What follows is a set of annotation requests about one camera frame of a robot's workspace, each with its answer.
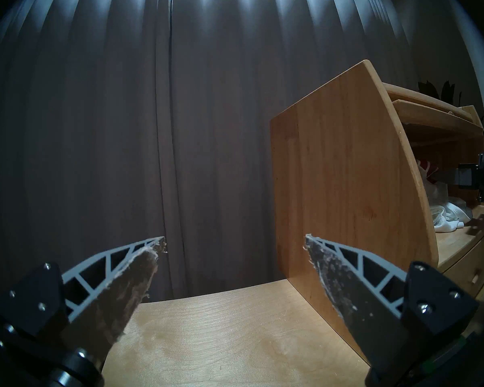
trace wooden side panel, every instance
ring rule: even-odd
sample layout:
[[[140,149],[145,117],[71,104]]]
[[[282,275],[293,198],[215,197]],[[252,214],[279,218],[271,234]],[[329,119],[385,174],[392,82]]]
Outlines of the wooden side panel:
[[[421,177],[378,75],[363,61],[271,121],[281,270],[360,353],[303,249],[305,234],[374,252],[407,270],[437,266]]]

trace curtain fold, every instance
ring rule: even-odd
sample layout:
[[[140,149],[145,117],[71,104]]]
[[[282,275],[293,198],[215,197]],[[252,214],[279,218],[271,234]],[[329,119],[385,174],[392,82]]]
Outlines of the curtain fold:
[[[165,233],[157,0],[18,0],[0,24],[0,292]],[[173,298],[168,258],[149,291]]]

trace gray curtain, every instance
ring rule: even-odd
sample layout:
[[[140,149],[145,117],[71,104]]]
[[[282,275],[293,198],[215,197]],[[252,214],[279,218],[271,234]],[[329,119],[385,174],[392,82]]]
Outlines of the gray curtain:
[[[166,235],[151,300],[280,278],[269,120],[362,59],[417,88],[393,0],[18,0],[0,23],[0,291]]]
[[[0,291],[165,234],[158,0],[18,0],[0,24]],[[153,299],[173,297],[168,258]]]

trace light wood surface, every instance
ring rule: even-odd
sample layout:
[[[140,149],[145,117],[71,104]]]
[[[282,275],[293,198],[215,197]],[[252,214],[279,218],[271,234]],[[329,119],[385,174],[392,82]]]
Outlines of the light wood surface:
[[[287,280],[143,303],[124,331],[106,387],[364,386],[368,370]]]
[[[384,83],[383,86],[386,88],[387,94],[391,98],[391,101],[404,100],[409,102],[414,102],[416,104],[421,104],[428,106],[430,108],[438,109],[443,112],[453,112],[455,116],[467,120],[468,122],[474,123],[473,116],[464,108],[456,107],[451,104],[447,104],[444,101],[435,99],[430,96],[426,96],[417,91],[409,90],[403,87],[394,86],[392,84]]]
[[[470,114],[473,123],[484,129],[484,127],[482,126],[481,118],[478,117],[477,110],[473,105],[461,106],[461,109]]]
[[[472,209],[473,219],[452,233],[436,233],[439,252],[438,269],[444,272],[484,237],[484,205]]]
[[[484,237],[444,274],[475,297],[484,285]]]
[[[367,60],[271,121],[280,269],[355,350],[327,302],[305,234],[373,252],[407,270],[437,266],[421,176],[400,119]]]
[[[439,140],[455,136],[481,136],[483,129],[455,115],[404,100],[393,101],[409,141]]]

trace wooden cabinet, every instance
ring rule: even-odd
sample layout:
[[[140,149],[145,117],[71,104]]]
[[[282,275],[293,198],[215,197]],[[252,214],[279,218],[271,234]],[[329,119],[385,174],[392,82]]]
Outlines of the wooden cabinet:
[[[457,269],[484,238],[484,205],[476,191],[449,188],[474,219],[436,235],[415,161],[440,168],[477,162],[484,139],[473,107],[383,84],[365,60],[279,114],[270,128],[279,266],[353,349],[360,352],[303,249],[307,233],[373,252],[406,271],[413,260],[427,262],[476,293]],[[478,261],[484,275],[484,259]]]
[[[484,237],[445,275],[475,297],[484,285]]]

